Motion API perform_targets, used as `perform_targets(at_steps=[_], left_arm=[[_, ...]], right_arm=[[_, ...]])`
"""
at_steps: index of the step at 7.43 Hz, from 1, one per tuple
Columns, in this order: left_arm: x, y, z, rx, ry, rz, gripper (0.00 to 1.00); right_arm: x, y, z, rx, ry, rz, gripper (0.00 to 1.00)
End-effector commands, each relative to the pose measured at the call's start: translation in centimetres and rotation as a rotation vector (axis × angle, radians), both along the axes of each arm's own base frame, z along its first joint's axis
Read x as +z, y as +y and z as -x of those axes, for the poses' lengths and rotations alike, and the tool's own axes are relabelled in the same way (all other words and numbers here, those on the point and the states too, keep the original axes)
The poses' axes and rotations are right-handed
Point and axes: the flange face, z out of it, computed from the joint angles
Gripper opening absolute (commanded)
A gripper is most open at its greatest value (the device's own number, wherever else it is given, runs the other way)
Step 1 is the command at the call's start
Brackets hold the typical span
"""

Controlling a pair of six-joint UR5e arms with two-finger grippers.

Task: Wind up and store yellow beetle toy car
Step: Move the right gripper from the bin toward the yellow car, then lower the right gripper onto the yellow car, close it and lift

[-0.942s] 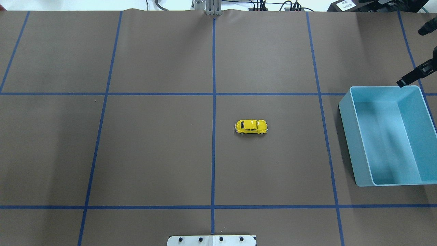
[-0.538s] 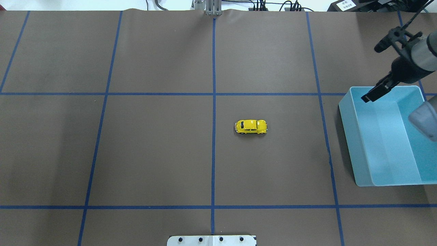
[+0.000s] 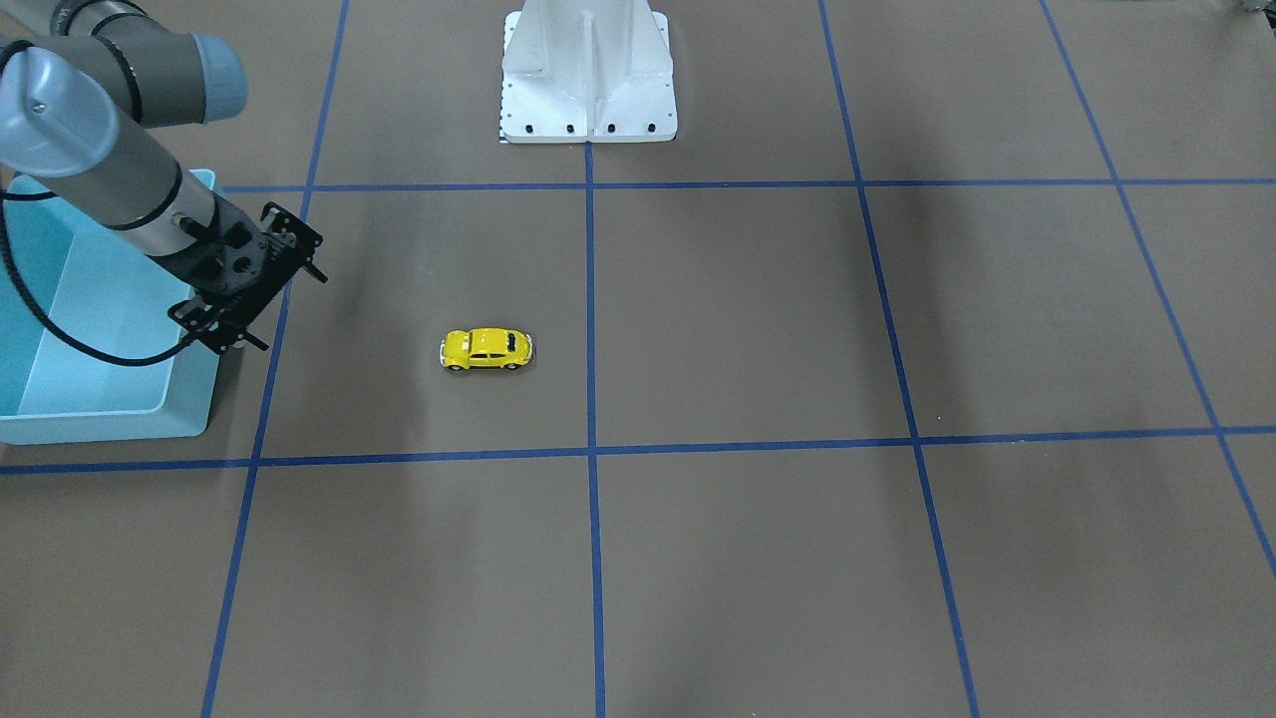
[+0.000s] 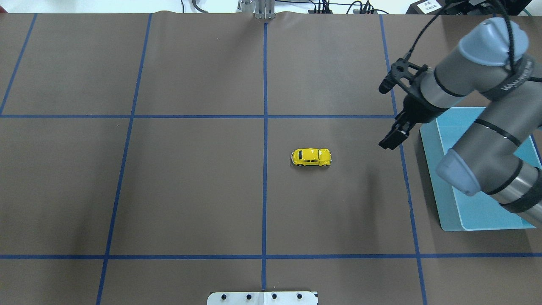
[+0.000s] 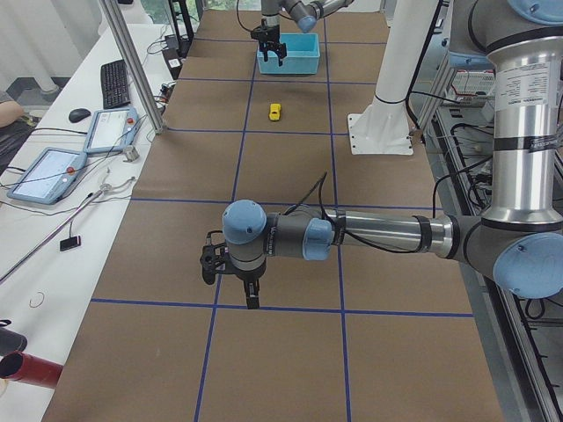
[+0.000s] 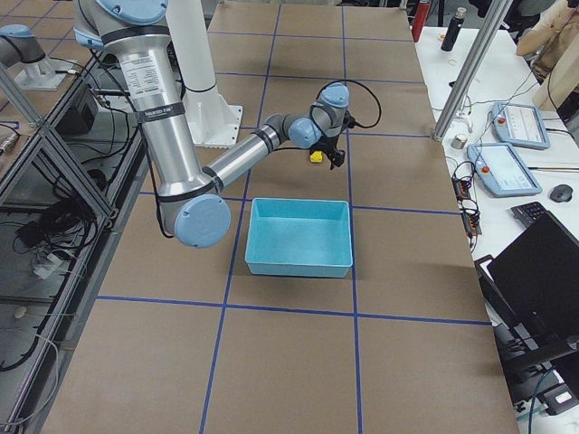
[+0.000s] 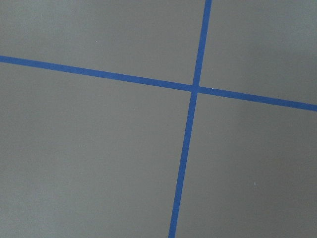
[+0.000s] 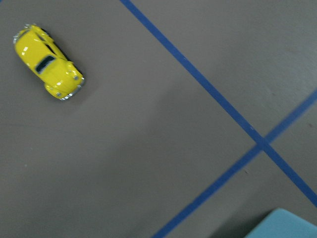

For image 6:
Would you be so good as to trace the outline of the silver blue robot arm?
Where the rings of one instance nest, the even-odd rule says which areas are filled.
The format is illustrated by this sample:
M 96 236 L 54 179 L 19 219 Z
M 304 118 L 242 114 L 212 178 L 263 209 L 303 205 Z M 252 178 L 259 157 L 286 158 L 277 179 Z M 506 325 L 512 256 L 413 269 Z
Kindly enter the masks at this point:
M 221 97 L 214 76 L 202 5 L 197 1 L 78 1 L 78 42 L 114 55 L 154 161 L 157 216 L 184 245 L 207 248 L 231 223 L 225 186 L 290 141 L 323 151 L 342 165 L 339 135 L 350 127 L 349 92 L 328 84 L 301 114 L 276 114 L 209 165 L 195 140 L 232 130 L 238 116 Z

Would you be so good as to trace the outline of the second grey robot arm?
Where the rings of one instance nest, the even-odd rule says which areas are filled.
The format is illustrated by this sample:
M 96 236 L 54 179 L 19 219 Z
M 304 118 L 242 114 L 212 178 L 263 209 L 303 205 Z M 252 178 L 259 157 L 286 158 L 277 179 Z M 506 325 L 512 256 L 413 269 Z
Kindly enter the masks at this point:
M 60 61 L 51 59 L 31 29 L 24 24 L 8 24 L 1 28 L 1 64 L 11 68 L 23 65 L 14 81 L 23 90 L 56 91 L 67 69 L 60 72 Z

